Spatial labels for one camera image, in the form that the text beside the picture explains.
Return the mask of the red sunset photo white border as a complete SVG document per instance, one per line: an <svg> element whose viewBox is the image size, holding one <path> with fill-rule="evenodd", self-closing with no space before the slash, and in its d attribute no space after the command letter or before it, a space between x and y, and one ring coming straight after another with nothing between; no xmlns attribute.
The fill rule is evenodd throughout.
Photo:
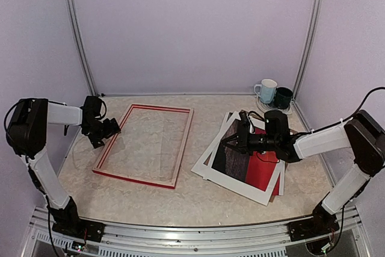
<svg viewBox="0 0 385 257"><path fill-rule="evenodd" d="M259 204L267 205L284 193L285 163L274 152L241 154L220 143L236 132L238 119L226 113L218 135L191 171Z"/></svg>

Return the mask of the red wooden picture frame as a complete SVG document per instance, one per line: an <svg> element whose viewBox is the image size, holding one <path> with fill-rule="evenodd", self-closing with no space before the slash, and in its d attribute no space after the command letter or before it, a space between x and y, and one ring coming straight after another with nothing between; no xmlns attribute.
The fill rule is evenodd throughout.
<svg viewBox="0 0 385 257"><path fill-rule="evenodd" d="M121 132L101 150L93 173L154 187L175 189L194 110L131 104Z"/></svg>

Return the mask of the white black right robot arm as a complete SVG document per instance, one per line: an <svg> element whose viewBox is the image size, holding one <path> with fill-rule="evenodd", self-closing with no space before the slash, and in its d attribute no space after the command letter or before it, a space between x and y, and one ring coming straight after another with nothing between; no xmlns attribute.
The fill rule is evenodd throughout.
<svg viewBox="0 0 385 257"><path fill-rule="evenodd" d="M292 134L287 115L278 110L264 114L264 125L263 134L251 133L251 121L242 111L236 133L222 140L222 144L242 154L274 152L277 159L286 163L316 155L345 156L351 161L345 174L313 210L307 223L313 235L321 235L329 228L336 213L384 169L384 128L365 110L312 132Z"/></svg>

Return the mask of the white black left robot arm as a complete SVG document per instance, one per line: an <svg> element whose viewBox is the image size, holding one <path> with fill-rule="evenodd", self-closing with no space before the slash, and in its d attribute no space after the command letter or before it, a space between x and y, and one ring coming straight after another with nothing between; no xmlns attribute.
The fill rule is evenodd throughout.
<svg viewBox="0 0 385 257"><path fill-rule="evenodd" d="M75 201L60 184L49 160L48 125L78 126L91 145L97 149L104 140L120 133L116 119L107 119L105 102L87 96L83 106L73 107L46 98L20 99L4 117L7 143L26 164L36 189L44 195L48 210L70 235L84 230Z"/></svg>

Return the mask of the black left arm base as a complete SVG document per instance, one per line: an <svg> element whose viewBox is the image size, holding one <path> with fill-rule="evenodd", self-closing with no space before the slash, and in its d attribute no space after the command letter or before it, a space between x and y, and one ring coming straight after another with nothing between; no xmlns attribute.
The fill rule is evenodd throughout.
<svg viewBox="0 0 385 257"><path fill-rule="evenodd" d="M101 242L105 224L81 218L65 218L54 221L52 230L84 241Z"/></svg>

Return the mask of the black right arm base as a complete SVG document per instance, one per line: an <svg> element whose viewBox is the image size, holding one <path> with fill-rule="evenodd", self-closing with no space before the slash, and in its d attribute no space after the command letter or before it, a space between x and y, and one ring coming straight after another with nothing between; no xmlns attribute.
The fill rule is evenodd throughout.
<svg viewBox="0 0 385 257"><path fill-rule="evenodd" d="M336 214L328 213L323 207L316 207L307 219L288 223L289 237L292 242L330 234L340 229Z"/></svg>

